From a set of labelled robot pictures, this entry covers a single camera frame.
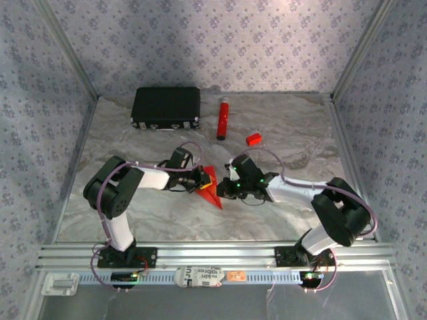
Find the sticker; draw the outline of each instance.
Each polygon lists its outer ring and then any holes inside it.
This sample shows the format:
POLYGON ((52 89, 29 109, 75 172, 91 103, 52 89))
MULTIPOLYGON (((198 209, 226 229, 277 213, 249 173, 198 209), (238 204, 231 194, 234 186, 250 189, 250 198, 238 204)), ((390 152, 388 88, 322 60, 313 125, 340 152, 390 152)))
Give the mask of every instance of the sticker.
POLYGON ((228 271, 227 281, 229 282, 244 282, 246 281, 245 271, 228 271))
POLYGON ((186 287, 220 287, 225 274, 219 267, 179 267, 175 272, 175 283, 186 287))

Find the white label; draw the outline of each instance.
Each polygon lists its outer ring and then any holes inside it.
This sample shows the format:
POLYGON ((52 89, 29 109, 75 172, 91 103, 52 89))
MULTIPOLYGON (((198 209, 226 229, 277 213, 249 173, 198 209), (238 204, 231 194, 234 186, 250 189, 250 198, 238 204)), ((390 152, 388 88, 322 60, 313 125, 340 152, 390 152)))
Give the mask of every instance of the white label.
POLYGON ((225 274, 219 267, 179 267, 175 272, 175 283, 186 287, 220 287, 225 274))

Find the enclosure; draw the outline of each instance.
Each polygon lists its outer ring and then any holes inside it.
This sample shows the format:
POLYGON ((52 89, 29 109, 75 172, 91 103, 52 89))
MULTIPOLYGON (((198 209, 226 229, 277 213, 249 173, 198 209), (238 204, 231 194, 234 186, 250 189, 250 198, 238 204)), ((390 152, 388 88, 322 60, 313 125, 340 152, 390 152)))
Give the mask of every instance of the enclosure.
MULTIPOLYGON (((0 319, 427 319, 425 1, 0 8, 0 319), (132 127, 139 87, 200 88, 200 128, 132 127), (224 96, 228 132, 218 141, 224 96), (304 293, 292 280, 301 268, 272 269, 277 247, 320 224, 312 210, 229 199, 219 210, 196 194, 149 189, 127 210, 138 245, 158 250, 143 292, 112 293, 93 278, 91 250, 105 233, 83 189, 111 156, 155 165, 194 141, 221 180, 255 132, 286 177, 343 177, 378 216, 373 235, 336 248, 336 268, 324 270, 326 280, 337 270, 331 287, 304 293), (248 281, 178 288, 173 274, 186 265, 242 270, 248 281), (42 295, 52 272, 78 274, 77 293, 42 295)), ((264 172, 281 170, 265 151, 250 156, 264 172)))

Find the red object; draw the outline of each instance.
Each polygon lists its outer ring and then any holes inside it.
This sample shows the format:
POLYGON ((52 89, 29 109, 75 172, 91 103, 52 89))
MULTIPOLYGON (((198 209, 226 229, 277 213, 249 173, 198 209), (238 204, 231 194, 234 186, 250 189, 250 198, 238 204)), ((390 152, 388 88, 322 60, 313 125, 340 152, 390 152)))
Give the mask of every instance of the red object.
POLYGON ((260 143, 262 140, 262 137, 259 133, 255 133, 254 135, 250 135, 246 138, 246 143, 248 145, 256 145, 257 143, 260 143))
POLYGON ((221 198, 216 195, 216 174, 215 167, 210 165, 209 167, 203 167, 203 171, 205 171, 208 175, 211 176, 212 184, 209 187, 206 187, 202 190, 196 190, 195 192, 198 195, 201 195, 207 201, 209 201, 212 205, 222 209, 221 198))
POLYGON ((222 98, 220 105, 220 117, 218 118, 218 130, 216 131, 216 139, 225 140, 227 135, 228 110, 230 104, 227 98, 222 98))

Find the metal latch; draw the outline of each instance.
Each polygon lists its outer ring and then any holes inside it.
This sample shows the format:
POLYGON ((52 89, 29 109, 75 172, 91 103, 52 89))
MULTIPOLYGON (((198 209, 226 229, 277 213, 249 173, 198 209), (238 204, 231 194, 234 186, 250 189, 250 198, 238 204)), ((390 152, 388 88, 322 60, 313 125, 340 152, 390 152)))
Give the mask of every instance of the metal latch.
POLYGON ((80 276, 76 273, 52 273, 46 275, 41 288, 42 295, 72 296, 77 292, 80 276))

